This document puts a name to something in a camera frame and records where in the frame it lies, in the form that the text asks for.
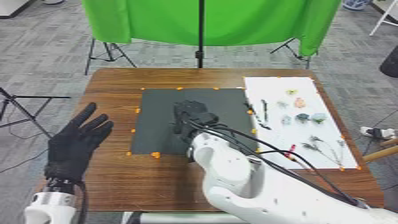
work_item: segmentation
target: light stand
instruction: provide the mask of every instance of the light stand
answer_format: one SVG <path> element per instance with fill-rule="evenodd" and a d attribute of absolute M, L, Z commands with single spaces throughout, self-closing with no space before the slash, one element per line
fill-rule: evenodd
<path fill-rule="evenodd" d="M 294 58 L 296 58 L 300 61 L 305 62 L 305 69 L 308 69 L 308 66 L 310 66 L 310 56 L 308 56 L 307 59 L 305 59 L 305 58 L 294 53 L 294 51 L 292 51 L 292 49 L 291 49 L 291 47 L 289 47 L 289 43 L 291 43 L 292 40 L 294 40 L 294 38 L 289 38 L 289 40 L 284 42 L 284 44 L 275 48 L 275 50 L 271 50 L 269 54 L 273 54 L 273 53 L 280 50 L 280 48 L 285 47 L 285 48 L 289 49 L 289 51 L 291 51 L 291 54 L 292 54 Z"/>
<path fill-rule="evenodd" d="M 21 120 L 17 120 L 17 121 L 0 125 L 0 128 L 8 127 L 8 126 L 12 126 L 12 125 L 29 121 L 33 123 L 35 127 L 38 128 L 42 134 L 45 135 L 45 137 L 51 138 L 51 135 L 49 135 L 45 129 L 42 128 L 40 124 L 37 123 L 35 118 L 37 118 L 37 116 L 40 114 L 40 111 L 42 111 L 42 109 L 44 109 L 51 99 L 69 99 L 70 97 L 67 97 L 67 96 L 15 96 L 15 95 L 8 95 L 8 93 L 6 93 L 6 91 L 3 90 L 1 87 L 0 87 L 0 94 L 3 95 L 3 98 L 5 98 L 3 99 L 1 110 L 0 110 L 0 121 L 3 119 L 3 113 L 5 113 L 5 110 L 6 110 L 8 103 L 13 105 L 15 109 L 21 111 L 21 114 L 26 117 L 24 119 L 21 119 Z M 17 103 L 17 101 L 15 101 L 17 98 L 19 99 L 45 99 L 45 102 L 40 105 L 40 108 L 37 109 L 33 114 L 29 114 L 29 112 L 26 111 L 24 107 Z"/>
<path fill-rule="evenodd" d="M 204 0 L 198 0 L 198 49 L 195 52 L 196 68 L 202 68 L 204 59 Z"/>
<path fill-rule="evenodd" d="M 102 61 L 106 61 L 106 62 L 115 62 L 117 59 L 124 57 L 125 60 L 127 60 L 127 62 L 129 62 L 129 64 L 131 64 L 131 66 L 136 68 L 136 66 L 134 66 L 134 64 L 133 64 L 133 61 L 131 61 L 131 59 L 129 59 L 129 57 L 127 57 L 127 55 L 125 55 L 124 51 L 120 50 L 120 47 L 117 46 L 115 43 L 104 43 L 104 42 L 102 42 L 102 47 L 104 47 L 104 53 L 102 53 L 102 54 L 106 54 L 108 58 L 99 58 L 99 56 L 101 56 L 102 54 L 101 54 L 97 57 L 92 56 L 93 47 L 95 47 L 95 39 L 92 38 L 92 41 L 90 41 L 90 50 L 88 50 L 88 58 L 86 58 L 86 64 L 85 64 L 85 72 L 83 72 L 83 75 L 88 75 L 90 61 L 92 61 L 92 60 L 102 60 Z M 118 53 L 120 53 L 120 56 L 118 56 L 118 57 L 113 57 L 113 50 L 117 50 Z"/>

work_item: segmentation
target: tripod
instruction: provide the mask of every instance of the tripod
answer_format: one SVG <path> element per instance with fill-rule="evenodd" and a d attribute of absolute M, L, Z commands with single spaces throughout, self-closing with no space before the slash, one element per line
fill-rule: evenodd
<path fill-rule="evenodd" d="M 106 56 L 108 56 L 106 59 L 104 58 L 99 58 L 101 55 L 97 57 L 92 56 L 93 47 L 95 47 L 95 39 L 92 38 L 92 40 L 90 40 L 90 50 L 88 50 L 86 65 L 85 65 L 85 72 L 83 72 L 83 75 L 85 76 L 88 75 L 90 61 L 92 60 L 101 60 L 101 61 L 106 61 L 106 62 L 115 62 L 117 59 L 124 57 L 125 60 L 127 60 L 127 62 L 129 62 L 129 64 L 131 64 L 131 66 L 136 68 L 136 65 L 133 64 L 133 61 L 131 61 L 131 59 L 129 59 L 129 57 L 127 57 L 127 55 L 125 55 L 124 51 L 120 50 L 120 47 L 117 46 L 115 43 L 104 43 L 102 42 L 102 47 L 104 47 L 104 51 L 106 52 L 101 55 L 106 54 Z M 118 53 L 120 53 L 120 56 L 118 57 L 113 56 L 113 50 L 117 50 Z"/>
<path fill-rule="evenodd" d="M 6 93 L 6 91 L 3 90 L 1 87 L 0 87 L 0 94 L 3 95 L 3 98 L 5 98 L 3 99 L 3 106 L 1 106 L 1 110 L 0 110 L 0 121 L 3 119 L 3 113 L 5 113 L 5 110 L 6 110 L 8 103 L 13 105 L 15 109 L 21 111 L 21 113 L 22 113 L 22 115 L 26 117 L 24 119 L 21 119 L 21 120 L 17 120 L 17 121 L 0 125 L 0 128 L 8 127 L 8 126 L 12 126 L 12 125 L 29 121 L 33 123 L 35 127 L 38 128 L 42 134 L 45 135 L 45 137 L 51 138 L 51 135 L 49 135 L 45 129 L 42 128 L 40 124 L 35 121 L 35 117 L 38 116 L 40 111 L 42 111 L 42 109 L 44 109 L 51 99 L 70 99 L 70 97 L 67 97 L 67 96 L 15 96 L 15 95 L 10 95 Z M 40 108 L 37 109 L 33 114 L 29 114 L 29 112 L 26 111 L 24 107 L 17 103 L 17 101 L 15 101 L 17 98 L 19 99 L 45 99 L 45 102 L 40 105 Z"/>
<path fill-rule="evenodd" d="M 280 50 L 280 48 L 285 47 L 285 48 L 289 49 L 289 51 L 291 51 L 291 54 L 292 54 L 294 58 L 296 58 L 300 61 L 305 62 L 305 69 L 308 69 L 308 66 L 310 66 L 310 56 L 308 56 L 307 59 L 305 59 L 303 56 L 300 56 L 300 55 L 294 53 L 294 51 L 292 51 L 292 49 L 291 49 L 291 47 L 289 47 L 289 43 L 291 43 L 292 40 L 294 40 L 294 38 L 289 38 L 289 40 L 287 40 L 287 41 L 284 42 L 284 44 L 276 47 L 276 49 L 269 52 L 269 54 L 273 54 L 273 53 Z"/>

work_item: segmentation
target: green backdrop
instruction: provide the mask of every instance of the green backdrop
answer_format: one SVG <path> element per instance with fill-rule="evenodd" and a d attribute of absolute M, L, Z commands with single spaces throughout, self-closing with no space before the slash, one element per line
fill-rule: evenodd
<path fill-rule="evenodd" d="M 204 45 L 300 40 L 310 56 L 324 38 L 340 0 L 205 0 Z M 131 38 L 196 45 L 198 0 L 83 0 L 93 38 Z"/>

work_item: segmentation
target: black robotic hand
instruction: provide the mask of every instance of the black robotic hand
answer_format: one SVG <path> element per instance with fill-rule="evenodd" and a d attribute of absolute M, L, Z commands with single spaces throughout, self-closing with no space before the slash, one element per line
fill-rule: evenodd
<path fill-rule="evenodd" d="M 95 104 L 90 103 L 47 141 L 45 178 L 81 181 L 92 152 L 109 135 L 113 127 L 113 122 L 108 121 L 104 114 L 81 126 L 93 111 Z"/>

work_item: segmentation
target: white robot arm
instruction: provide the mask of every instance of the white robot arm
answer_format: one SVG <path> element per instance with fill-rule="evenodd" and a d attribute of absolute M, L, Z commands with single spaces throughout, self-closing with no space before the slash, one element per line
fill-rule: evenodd
<path fill-rule="evenodd" d="M 60 192 L 40 192 L 24 209 L 26 224 L 70 224 L 76 196 Z"/>
<path fill-rule="evenodd" d="M 209 133 L 195 136 L 191 153 L 205 172 L 202 191 L 209 204 L 248 223 L 398 223 L 395 213 L 369 208 L 360 201 L 353 206 L 333 199 Z"/>

